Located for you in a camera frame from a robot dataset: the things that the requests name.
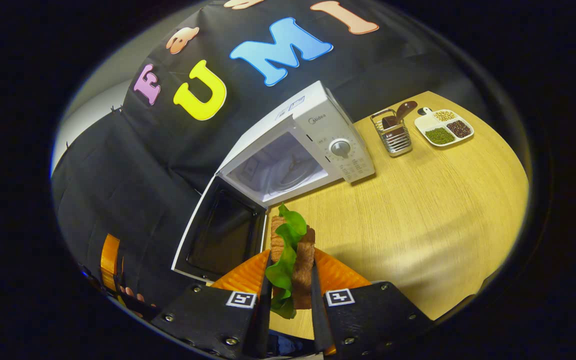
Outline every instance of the white wall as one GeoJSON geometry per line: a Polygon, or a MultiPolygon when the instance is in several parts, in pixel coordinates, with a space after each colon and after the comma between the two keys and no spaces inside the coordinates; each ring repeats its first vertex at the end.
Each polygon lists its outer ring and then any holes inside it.
{"type": "Polygon", "coordinates": [[[124,101],[130,80],[139,70],[139,65],[151,53],[153,46],[179,23],[211,1],[201,1],[163,18],[123,44],[92,71],[59,120],[52,153],[51,176],[57,162],[66,151],[66,141],[71,144],[95,121],[108,114],[110,107],[118,108],[124,101]]]}
{"type": "Polygon", "coordinates": [[[55,166],[57,166],[57,162],[66,152],[66,142],[68,142],[68,145],[72,144],[84,130],[108,114],[110,107],[115,109],[121,107],[130,82],[131,80],[128,79],[94,96],[61,123],[55,135],[54,148],[52,150],[51,176],[55,166]]]}

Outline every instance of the hand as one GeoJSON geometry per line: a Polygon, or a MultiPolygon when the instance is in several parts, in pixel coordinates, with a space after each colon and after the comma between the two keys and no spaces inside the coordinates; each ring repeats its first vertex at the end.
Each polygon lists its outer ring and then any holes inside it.
{"type": "MultiPolygon", "coordinates": [[[[130,289],[130,287],[126,287],[124,288],[123,286],[119,285],[119,289],[121,289],[121,292],[126,294],[127,296],[130,297],[135,297],[135,293],[133,292],[132,289],[130,289]]],[[[145,303],[146,301],[144,300],[144,296],[142,294],[137,294],[137,300],[141,301],[142,303],[145,303]]],[[[151,303],[151,305],[153,308],[157,308],[157,306],[155,306],[154,303],[151,303]]],[[[138,317],[142,318],[144,317],[144,315],[142,315],[141,313],[135,311],[135,310],[131,310],[131,312],[133,312],[135,315],[137,315],[138,317]]]]}

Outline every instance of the orange letter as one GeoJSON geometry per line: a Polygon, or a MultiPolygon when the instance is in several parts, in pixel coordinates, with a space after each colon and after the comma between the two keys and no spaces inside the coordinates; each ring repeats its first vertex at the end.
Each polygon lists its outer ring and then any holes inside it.
{"type": "Polygon", "coordinates": [[[367,34],[379,29],[379,25],[374,22],[368,22],[347,9],[344,9],[337,1],[318,2],[312,5],[310,9],[326,12],[334,18],[337,18],[337,20],[348,25],[348,31],[351,34],[367,34]]]}
{"type": "Polygon", "coordinates": [[[166,49],[170,49],[171,54],[177,54],[186,46],[186,44],[188,44],[190,40],[192,40],[192,38],[195,37],[195,35],[197,35],[198,32],[199,27],[195,27],[194,29],[191,29],[190,27],[184,27],[178,32],[175,32],[174,35],[169,39],[166,44],[166,49]]]}
{"type": "Polygon", "coordinates": [[[263,0],[230,0],[229,2],[226,2],[223,7],[224,8],[233,8],[233,10],[241,10],[241,9],[246,9],[249,8],[251,6],[253,6],[254,4],[259,4],[263,2],[263,0]]]}

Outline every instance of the midea logo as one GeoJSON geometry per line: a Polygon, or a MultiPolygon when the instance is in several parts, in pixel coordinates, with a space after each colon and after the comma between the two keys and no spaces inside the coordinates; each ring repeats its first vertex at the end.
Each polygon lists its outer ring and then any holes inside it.
{"type": "Polygon", "coordinates": [[[326,117],[326,114],[322,114],[322,115],[317,116],[317,117],[311,117],[311,118],[308,119],[308,122],[311,123],[311,124],[314,124],[314,123],[317,123],[317,121],[320,121],[320,120],[322,120],[322,119],[325,118],[325,117],[326,117]]]}

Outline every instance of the metal utensil holder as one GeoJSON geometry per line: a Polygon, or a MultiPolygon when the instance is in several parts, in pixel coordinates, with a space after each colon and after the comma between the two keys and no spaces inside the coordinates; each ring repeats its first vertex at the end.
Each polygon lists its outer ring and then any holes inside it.
{"type": "Polygon", "coordinates": [[[408,128],[404,124],[403,120],[396,125],[387,127],[386,129],[384,129],[384,124],[382,123],[381,118],[379,120],[375,120],[376,117],[386,114],[387,112],[392,112],[393,116],[397,115],[393,109],[388,108],[371,114],[370,121],[372,121],[372,125],[374,125],[375,130],[377,130],[377,134],[379,134],[379,138],[381,139],[383,145],[386,147],[388,154],[391,158],[394,158],[411,151],[412,141],[410,140],[408,128]],[[395,132],[400,128],[403,128],[402,133],[390,137],[386,136],[387,134],[395,132]]]}

